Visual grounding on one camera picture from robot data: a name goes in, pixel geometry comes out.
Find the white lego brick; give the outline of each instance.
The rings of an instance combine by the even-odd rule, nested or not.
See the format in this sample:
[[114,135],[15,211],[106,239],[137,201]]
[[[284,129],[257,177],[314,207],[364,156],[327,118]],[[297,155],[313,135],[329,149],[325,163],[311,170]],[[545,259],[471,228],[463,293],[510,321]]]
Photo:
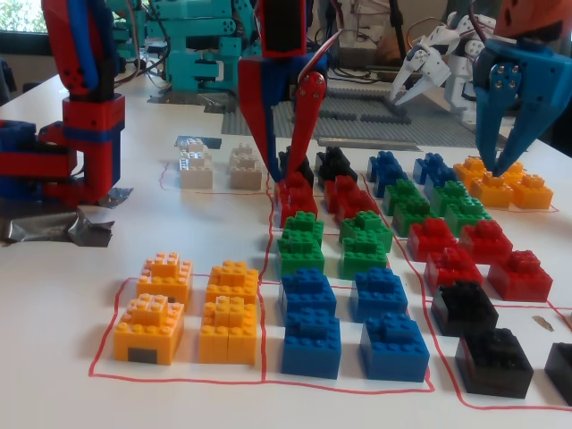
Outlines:
[[182,189],[212,189],[213,165],[210,159],[204,159],[201,166],[193,166],[188,158],[179,161]]
[[231,167],[231,189],[260,190],[262,171],[260,165],[255,168]]
[[250,146],[250,143],[239,143],[239,146],[237,148],[234,148],[231,151],[232,154],[235,155],[253,155],[254,152],[252,150],[252,146]]
[[232,154],[229,160],[229,166],[240,168],[256,168],[257,157],[252,154]]
[[186,138],[179,140],[177,146],[181,151],[181,155],[186,156],[188,153],[208,152],[208,147],[201,139]]

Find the orange lego brick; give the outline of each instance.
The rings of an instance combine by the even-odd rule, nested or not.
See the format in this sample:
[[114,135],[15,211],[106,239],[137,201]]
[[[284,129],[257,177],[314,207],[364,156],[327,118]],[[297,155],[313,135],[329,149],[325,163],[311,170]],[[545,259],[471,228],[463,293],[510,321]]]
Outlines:
[[[257,355],[257,307],[240,298],[218,297],[205,303],[199,339],[199,360],[204,364],[254,365]],[[232,326],[214,325],[221,310]]]
[[216,310],[214,311],[214,326],[229,327],[231,316],[231,299],[229,297],[216,298]]
[[481,180],[486,172],[481,158],[469,157],[464,164],[453,165],[453,170],[465,188],[470,189],[473,180]]
[[513,190],[502,177],[493,177],[486,172],[480,181],[473,180],[469,194],[485,207],[509,208]]
[[537,175],[525,174],[522,181],[512,185],[512,202],[524,209],[547,210],[551,208],[554,193],[544,186],[544,179]]
[[184,331],[184,305],[143,294],[133,299],[114,330],[115,360],[170,365]]
[[214,266],[206,287],[206,302],[216,302],[216,297],[243,298],[246,304],[257,301],[258,270],[247,269],[244,262],[225,261]]
[[507,185],[519,183],[525,175],[525,167],[519,161],[516,161],[501,177]]
[[137,294],[164,295],[168,301],[189,304],[193,264],[180,261],[176,253],[157,253],[145,262],[137,281]]

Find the small debris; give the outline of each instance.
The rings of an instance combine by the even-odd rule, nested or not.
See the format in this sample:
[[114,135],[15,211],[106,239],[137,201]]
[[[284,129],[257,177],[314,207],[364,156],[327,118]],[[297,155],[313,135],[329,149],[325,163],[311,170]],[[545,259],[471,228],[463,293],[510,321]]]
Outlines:
[[544,328],[546,331],[549,332],[554,332],[554,328],[552,327],[551,324],[549,324],[548,322],[546,322],[546,319],[544,319],[544,317],[540,317],[539,315],[533,315],[533,320],[535,322],[537,322],[542,328]]

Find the table surface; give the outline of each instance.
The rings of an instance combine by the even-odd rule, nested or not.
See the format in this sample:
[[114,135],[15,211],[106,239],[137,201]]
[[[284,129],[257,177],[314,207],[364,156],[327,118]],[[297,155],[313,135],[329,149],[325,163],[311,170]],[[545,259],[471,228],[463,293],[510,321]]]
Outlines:
[[[428,315],[430,293],[409,263],[404,241],[393,243],[389,261],[403,281],[409,313],[431,352],[424,383],[365,380],[359,364],[361,325],[348,316],[350,282],[337,278],[338,227],[321,204],[325,221],[325,272],[338,298],[343,355],[340,378],[326,381],[280,374],[283,327],[277,311],[278,277],[274,266],[280,231],[270,199],[269,182],[260,192],[228,189],[226,166],[233,147],[251,138],[222,136],[220,114],[204,114],[194,105],[148,104],[156,88],[146,77],[122,86],[127,127],[122,133],[121,187],[130,198],[114,210],[85,207],[93,222],[115,221],[108,248],[78,248],[64,243],[24,243],[0,248],[0,416],[3,427],[140,427],[213,425],[223,427],[439,426],[457,429],[484,425],[519,428],[570,427],[572,415],[546,377],[543,367],[553,342],[571,342],[572,293],[569,254],[572,161],[535,142],[522,162],[554,190],[552,210],[519,213],[490,210],[515,249],[531,249],[554,284],[549,303],[504,303],[485,285],[508,327],[521,342],[534,378],[526,400],[467,394],[454,364],[457,339],[438,335]],[[0,107],[0,118],[35,122],[38,127],[61,119],[66,92],[59,79],[32,89]],[[213,151],[212,193],[180,192],[173,143],[179,135],[222,137]],[[279,139],[284,149],[289,141]],[[313,163],[318,146],[312,141]],[[475,156],[474,149],[435,148],[449,165]],[[365,174],[374,150],[346,149],[354,169]],[[396,152],[408,173],[414,152]],[[366,188],[360,177],[359,185]],[[316,201],[322,192],[315,189]],[[158,251],[179,252],[194,263],[192,304],[185,338],[172,366],[114,362],[112,335],[116,312],[134,297],[132,281],[143,261]],[[254,367],[205,366],[197,363],[197,328],[204,301],[205,275],[223,260],[245,260],[264,271],[258,315],[260,352]],[[479,267],[486,273],[488,267]],[[553,332],[533,320],[539,315]]]

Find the window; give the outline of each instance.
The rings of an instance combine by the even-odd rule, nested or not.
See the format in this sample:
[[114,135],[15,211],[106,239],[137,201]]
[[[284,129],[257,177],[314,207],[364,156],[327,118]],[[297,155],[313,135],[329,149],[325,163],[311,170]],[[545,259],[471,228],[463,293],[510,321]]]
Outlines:
[[41,0],[0,0],[0,55],[51,55]]
[[41,0],[0,1],[0,30],[46,33]]

